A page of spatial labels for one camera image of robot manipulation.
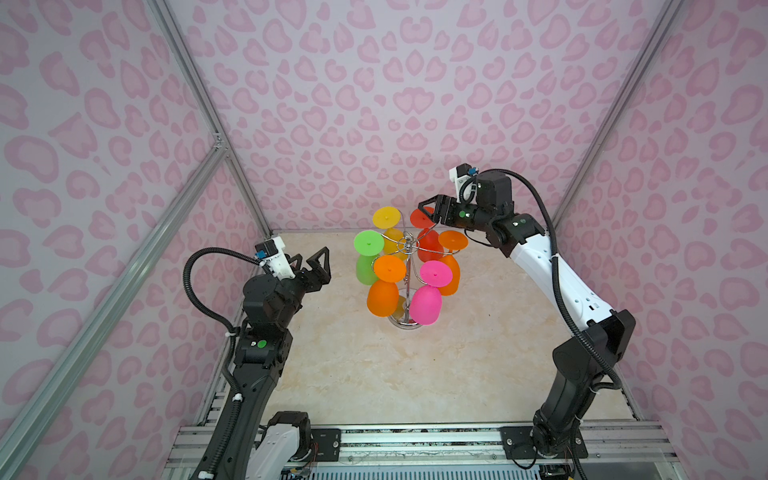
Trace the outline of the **pink plastic wine glass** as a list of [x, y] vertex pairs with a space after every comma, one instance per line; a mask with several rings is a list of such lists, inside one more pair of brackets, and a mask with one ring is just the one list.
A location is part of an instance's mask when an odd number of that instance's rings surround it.
[[416, 324], [432, 325], [442, 310], [443, 295], [440, 289], [452, 282], [453, 272], [441, 261], [428, 261], [421, 266], [419, 276], [423, 285], [413, 295], [409, 314]]

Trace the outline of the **red plastic wine glass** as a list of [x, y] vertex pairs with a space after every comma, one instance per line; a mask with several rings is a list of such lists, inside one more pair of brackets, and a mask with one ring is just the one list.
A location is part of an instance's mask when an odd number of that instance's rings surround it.
[[434, 230], [435, 224], [419, 209], [412, 211], [410, 221], [415, 228], [419, 229], [416, 235], [418, 258], [422, 262], [440, 260], [445, 250], [440, 244], [439, 234]]

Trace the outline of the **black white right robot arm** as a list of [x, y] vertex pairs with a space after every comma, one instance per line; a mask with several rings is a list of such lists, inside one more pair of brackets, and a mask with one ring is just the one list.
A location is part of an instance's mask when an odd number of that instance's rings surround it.
[[535, 282], [570, 331], [570, 338], [552, 353], [556, 376], [530, 432], [536, 454], [555, 458], [575, 442], [597, 394], [622, 390], [616, 365], [636, 320], [628, 310], [616, 310], [601, 299], [567, 264], [545, 204], [537, 205], [541, 220], [515, 212], [508, 203], [478, 206], [447, 195], [422, 201], [418, 209], [435, 224], [485, 233], [488, 244]]

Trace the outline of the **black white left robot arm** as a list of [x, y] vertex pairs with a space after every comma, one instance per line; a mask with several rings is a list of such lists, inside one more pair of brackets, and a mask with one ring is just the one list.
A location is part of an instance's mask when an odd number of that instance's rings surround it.
[[[221, 254], [256, 265], [262, 272], [243, 286], [241, 325], [234, 326], [197, 297], [191, 274], [197, 260]], [[330, 283], [330, 251], [323, 247], [308, 259], [287, 256], [278, 239], [260, 243], [252, 256], [222, 248], [206, 247], [187, 260], [182, 284], [185, 294], [204, 315], [226, 328], [229, 347], [222, 376], [229, 396], [192, 477], [194, 479], [244, 479], [260, 422], [272, 392], [287, 363], [293, 337], [289, 324], [302, 308], [306, 294]]]

